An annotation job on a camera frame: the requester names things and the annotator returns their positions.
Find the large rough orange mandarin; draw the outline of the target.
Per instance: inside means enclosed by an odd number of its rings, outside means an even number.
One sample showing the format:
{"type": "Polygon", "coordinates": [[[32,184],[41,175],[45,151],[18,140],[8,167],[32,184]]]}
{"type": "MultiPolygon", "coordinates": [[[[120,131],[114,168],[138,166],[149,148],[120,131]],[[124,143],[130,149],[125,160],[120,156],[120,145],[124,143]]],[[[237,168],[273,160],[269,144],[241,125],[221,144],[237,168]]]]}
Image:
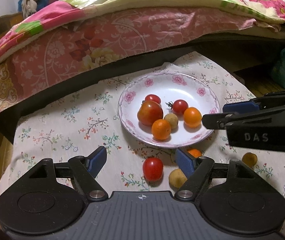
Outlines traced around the large rough orange mandarin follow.
{"type": "Polygon", "coordinates": [[[195,149],[195,148],[189,149],[189,150],[187,150],[187,152],[195,158],[202,156],[202,152],[198,149],[195,149]]]}

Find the tan longan among cluster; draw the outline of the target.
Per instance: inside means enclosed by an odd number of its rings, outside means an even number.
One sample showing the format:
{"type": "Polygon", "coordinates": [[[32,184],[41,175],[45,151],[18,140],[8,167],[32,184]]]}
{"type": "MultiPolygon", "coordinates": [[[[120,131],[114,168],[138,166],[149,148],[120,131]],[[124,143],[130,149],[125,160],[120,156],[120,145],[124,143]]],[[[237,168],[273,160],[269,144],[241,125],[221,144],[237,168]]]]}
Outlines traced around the tan longan among cluster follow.
{"type": "Polygon", "coordinates": [[[170,186],[176,189],[179,189],[186,181],[187,177],[180,168],[173,170],[168,176],[170,186]]]}

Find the smooth orange mandarin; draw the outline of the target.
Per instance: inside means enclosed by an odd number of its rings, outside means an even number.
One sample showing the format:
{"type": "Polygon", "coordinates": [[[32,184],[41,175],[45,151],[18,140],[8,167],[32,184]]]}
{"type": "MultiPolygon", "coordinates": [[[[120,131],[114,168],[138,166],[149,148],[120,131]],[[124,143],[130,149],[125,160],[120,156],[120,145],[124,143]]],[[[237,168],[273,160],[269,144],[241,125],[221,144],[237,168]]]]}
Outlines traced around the smooth orange mandarin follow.
{"type": "Polygon", "coordinates": [[[202,122],[202,114],[195,107],[189,107],[183,114],[184,123],[189,128],[197,128],[202,122]]]}

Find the oval cherry tomato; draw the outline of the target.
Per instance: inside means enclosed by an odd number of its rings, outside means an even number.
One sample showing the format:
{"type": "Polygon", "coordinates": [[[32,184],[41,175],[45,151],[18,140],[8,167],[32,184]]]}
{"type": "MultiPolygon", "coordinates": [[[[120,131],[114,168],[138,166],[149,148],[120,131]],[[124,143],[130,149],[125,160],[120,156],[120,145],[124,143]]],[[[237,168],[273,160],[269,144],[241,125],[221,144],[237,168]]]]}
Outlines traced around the oval cherry tomato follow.
{"type": "Polygon", "coordinates": [[[142,165],[142,171],[147,181],[159,181],[162,178],[164,165],[158,158],[147,158],[142,165]]]}

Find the small orange mandarin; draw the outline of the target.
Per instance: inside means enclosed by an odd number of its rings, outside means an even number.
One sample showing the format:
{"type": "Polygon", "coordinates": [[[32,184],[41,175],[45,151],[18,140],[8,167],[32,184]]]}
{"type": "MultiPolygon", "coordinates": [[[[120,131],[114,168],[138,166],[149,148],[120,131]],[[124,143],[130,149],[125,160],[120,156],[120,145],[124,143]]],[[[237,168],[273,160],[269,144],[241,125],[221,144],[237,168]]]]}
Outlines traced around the small orange mandarin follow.
{"type": "Polygon", "coordinates": [[[171,135],[171,125],[167,120],[156,120],[151,128],[154,139],[167,140],[171,135]]]}

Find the tan longan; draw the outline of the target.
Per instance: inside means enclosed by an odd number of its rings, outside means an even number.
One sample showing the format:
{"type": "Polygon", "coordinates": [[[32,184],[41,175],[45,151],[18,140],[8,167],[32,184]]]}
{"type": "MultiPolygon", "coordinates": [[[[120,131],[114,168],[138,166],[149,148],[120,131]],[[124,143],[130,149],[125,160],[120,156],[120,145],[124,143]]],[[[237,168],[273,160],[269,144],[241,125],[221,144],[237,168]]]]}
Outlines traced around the tan longan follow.
{"type": "Polygon", "coordinates": [[[171,129],[176,129],[178,127],[178,116],[174,113],[168,113],[164,116],[164,120],[168,121],[171,126],[171,129]]]}
{"type": "Polygon", "coordinates": [[[242,157],[243,163],[250,168],[253,168],[257,164],[257,155],[251,152],[247,152],[242,157]]]}

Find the cherry tomato with stem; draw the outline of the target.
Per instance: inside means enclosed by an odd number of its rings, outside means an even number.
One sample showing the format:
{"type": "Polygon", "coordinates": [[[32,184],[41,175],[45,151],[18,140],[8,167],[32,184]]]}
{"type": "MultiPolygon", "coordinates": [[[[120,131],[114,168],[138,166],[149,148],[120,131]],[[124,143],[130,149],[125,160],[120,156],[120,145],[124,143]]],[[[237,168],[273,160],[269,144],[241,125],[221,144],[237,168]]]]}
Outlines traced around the cherry tomato with stem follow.
{"type": "Polygon", "coordinates": [[[171,112],[177,116],[181,116],[189,108],[188,103],[185,100],[176,100],[175,102],[166,102],[166,105],[170,108],[171,112]]]}

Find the large red tomato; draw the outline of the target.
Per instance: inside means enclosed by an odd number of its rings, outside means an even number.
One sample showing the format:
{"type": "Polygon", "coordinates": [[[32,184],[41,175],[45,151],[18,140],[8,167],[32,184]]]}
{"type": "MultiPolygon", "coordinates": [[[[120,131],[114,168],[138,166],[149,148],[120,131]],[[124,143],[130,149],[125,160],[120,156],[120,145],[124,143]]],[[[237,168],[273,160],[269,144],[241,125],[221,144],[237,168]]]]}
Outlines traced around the large red tomato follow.
{"type": "Polygon", "coordinates": [[[144,101],[138,110],[137,118],[145,126],[152,126],[153,123],[164,116],[160,104],[147,100],[144,101]]]}

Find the green bag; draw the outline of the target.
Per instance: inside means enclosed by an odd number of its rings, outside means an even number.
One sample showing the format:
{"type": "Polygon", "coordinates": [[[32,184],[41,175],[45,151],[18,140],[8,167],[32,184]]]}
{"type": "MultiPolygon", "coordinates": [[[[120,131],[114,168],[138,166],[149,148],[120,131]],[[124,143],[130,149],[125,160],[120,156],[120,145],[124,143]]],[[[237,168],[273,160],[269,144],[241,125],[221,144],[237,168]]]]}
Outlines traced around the green bag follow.
{"type": "Polygon", "coordinates": [[[282,88],[285,88],[285,48],[275,57],[273,63],[273,80],[282,88]]]}

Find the white floral plate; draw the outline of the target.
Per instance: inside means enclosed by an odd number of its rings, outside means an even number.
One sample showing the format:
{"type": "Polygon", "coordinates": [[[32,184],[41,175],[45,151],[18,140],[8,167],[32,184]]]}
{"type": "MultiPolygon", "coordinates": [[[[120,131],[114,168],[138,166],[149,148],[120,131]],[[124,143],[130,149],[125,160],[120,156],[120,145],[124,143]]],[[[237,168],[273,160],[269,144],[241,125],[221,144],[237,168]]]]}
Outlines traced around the white floral plate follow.
{"type": "Polygon", "coordinates": [[[195,107],[202,115],[219,113],[219,101],[215,93],[198,79],[181,73],[157,72],[134,79],[125,87],[118,101],[118,113],[121,124],[133,137],[149,145],[162,148],[190,146],[207,138],[212,131],[203,125],[189,128],[183,117],[178,117],[178,127],[167,140],[154,139],[151,127],[138,121],[137,113],[148,94],[155,94],[161,99],[161,107],[166,115],[171,113],[166,102],[185,100],[190,107],[195,107]]]}

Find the pink floral bed sheet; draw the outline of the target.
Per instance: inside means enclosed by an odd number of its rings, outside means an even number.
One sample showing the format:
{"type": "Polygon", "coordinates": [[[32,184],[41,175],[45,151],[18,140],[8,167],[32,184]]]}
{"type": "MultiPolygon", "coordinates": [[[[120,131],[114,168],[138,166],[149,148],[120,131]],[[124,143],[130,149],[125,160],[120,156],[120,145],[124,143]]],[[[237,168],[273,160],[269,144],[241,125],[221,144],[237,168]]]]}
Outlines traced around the pink floral bed sheet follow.
{"type": "Polygon", "coordinates": [[[0,39],[0,112],[83,72],[213,33],[285,39],[285,27],[212,8],[139,8],[89,18],[59,3],[0,39]]]}

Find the green pink floral quilt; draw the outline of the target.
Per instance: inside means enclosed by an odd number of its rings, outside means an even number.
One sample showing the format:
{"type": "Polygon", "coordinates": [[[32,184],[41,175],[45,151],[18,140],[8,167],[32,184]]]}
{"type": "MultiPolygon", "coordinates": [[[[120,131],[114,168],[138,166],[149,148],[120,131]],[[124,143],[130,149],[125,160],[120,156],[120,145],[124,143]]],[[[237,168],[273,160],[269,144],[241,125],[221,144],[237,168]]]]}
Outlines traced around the green pink floral quilt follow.
{"type": "Polygon", "coordinates": [[[285,23],[285,0],[59,0],[14,25],[0,39],[0,63],[31,41],[65,24],[151,7],[217,8],[266,23],[285,23]]]}

